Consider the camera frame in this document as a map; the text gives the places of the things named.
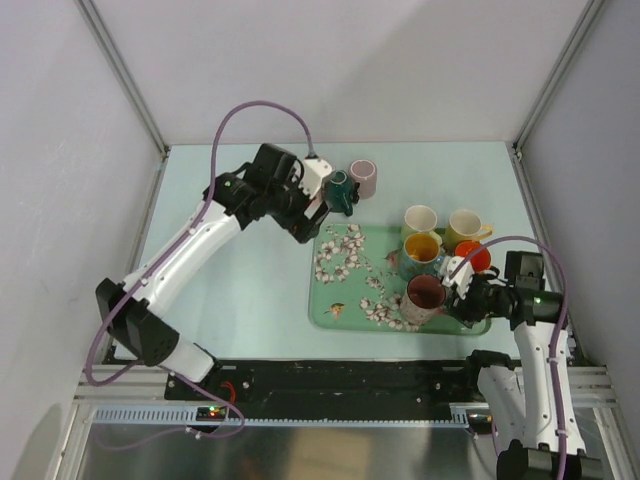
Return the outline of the light green mug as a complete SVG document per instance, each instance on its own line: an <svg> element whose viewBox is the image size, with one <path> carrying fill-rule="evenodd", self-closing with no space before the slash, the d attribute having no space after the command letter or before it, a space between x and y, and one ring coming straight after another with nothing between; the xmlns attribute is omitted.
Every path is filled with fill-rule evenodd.
<svg viewBox="0 0 640 480"><path fill-rule="evenodd" d="M401 241L417 233L430 235L441 245L442 237L436 232L438 217L436 212L426 205L412 205L406 209L401 227Z"/></svg>

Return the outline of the orange mug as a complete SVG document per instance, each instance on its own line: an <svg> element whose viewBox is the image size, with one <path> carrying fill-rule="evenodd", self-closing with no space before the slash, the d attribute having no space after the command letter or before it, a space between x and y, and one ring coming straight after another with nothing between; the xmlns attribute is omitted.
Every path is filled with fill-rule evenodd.
<svg viewBox="0 0 640 480"><path fill-rule="evenodd" d="M476 273L485 272L492 266L491 253L478 241L463 241L455 247L454 253L456 256L470 259Z"/></svg>

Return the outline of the blue floral mug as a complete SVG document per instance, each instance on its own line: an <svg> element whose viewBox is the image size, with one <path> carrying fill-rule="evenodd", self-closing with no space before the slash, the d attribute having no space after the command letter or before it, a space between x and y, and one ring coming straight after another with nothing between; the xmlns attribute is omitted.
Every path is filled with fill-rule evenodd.
<svg viewBox="0 0 640 480"><path fill-rule="evenodd" d="M439 276L444 258L445 252L433 236L412 234L398 253L398 275L405 281L423 274Z"/></svg>

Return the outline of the pink mug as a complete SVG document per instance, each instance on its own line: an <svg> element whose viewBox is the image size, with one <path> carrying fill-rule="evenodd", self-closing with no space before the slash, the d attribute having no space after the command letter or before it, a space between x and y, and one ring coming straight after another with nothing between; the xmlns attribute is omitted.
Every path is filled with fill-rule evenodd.
<svg viewBox="0 0 640 480"><path fill-rule="evenodd" d="M445 287L437 277L416 275L407 283L400 313L410 324L422 326L440 313L445 299Z"/></svg>

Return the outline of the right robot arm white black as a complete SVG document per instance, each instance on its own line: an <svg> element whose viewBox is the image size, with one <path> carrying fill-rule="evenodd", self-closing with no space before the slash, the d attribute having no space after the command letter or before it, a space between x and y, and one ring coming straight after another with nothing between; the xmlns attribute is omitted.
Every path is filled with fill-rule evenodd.
<svg viewBox="0 0 640 480"><path fill-rule="evenodd" d="M601 479L601 460L586 452L570 395L564 297L545 288L539 253L510 251L505 277L473 270L463 257L442 269L448 315L465 326L509 322L522 371L500 352L475 350L464 393L486 400L493 415L500 479Z"/></svg>

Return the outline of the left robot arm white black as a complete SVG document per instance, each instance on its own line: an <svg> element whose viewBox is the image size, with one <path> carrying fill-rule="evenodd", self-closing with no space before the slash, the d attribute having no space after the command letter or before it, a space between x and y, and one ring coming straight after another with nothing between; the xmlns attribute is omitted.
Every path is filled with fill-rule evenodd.
<svg viewBox="0 0 640 480"><path fill-rule="evenodd" d="M299 243L314 238L329 213L319 196L333 172L324 159L263 144L253 161L219 174L163 251L121 282L98 285L107 333L140 363L182 375L201 399L214 397L222 385L214 357L168 325L166 313L205 262L252 222L269 216Z"/></svg>

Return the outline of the yellow mug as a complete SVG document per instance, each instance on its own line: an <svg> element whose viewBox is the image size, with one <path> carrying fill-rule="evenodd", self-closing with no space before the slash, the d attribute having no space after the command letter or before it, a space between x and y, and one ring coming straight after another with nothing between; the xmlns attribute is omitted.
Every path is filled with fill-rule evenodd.
<svg viewBox="0 0 640 480"><path fill-rule="evenodd" d="M449 216L444 232L444 247L448 251L453 251L464 241L484 240L493 232L493 227L484 225L476 212L458 209Z"/></svg>

